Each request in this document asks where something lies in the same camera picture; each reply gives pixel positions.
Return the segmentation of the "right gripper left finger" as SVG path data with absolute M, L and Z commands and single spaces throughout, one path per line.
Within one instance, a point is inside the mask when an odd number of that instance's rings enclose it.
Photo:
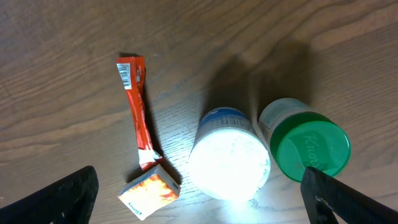
M 86 166 L 1 209 L 1 223 L 88 224 L 99 190 L 97 173 Z

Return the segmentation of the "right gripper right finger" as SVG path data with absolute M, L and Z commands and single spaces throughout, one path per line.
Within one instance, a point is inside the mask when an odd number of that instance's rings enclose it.
M 311 224 L 397 223 L 397 212 L 314 168 L 305 169 L 300 191 Z

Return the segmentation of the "green-lid seasoning jar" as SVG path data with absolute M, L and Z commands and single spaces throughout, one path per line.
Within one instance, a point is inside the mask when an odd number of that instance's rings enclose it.
M 277 166 L 293 181 L 301 182 L 307 167 L 334 177 L 350 159 L 351 143 L 345 131 L 295 98 L 267 105 L 258 125 Z

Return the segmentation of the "orange Kleenex tissue pack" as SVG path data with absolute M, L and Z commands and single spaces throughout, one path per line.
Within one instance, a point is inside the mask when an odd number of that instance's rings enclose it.
M 122 189 L 118 199 L 140 220 L 176 201 L 180 186 L 160 165 L 149 169 Z

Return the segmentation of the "white cylindrical container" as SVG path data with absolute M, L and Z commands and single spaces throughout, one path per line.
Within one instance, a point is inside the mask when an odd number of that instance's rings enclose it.
M 199 121 L 188 170 L 192 182 L 210 197 L 249 200 L 269 178 L 271 160 L 249 118 L 220 107 Z

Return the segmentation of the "red snack sachet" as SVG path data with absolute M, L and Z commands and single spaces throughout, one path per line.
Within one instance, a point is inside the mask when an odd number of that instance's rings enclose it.
M 120 74 L 134 121 L 139 165 L 142 170 L 156 166 L 163 157 L 155 151 L 146 123 L 144 84 L 146 66 L 143 56 L 119 57 L 116 66 Z

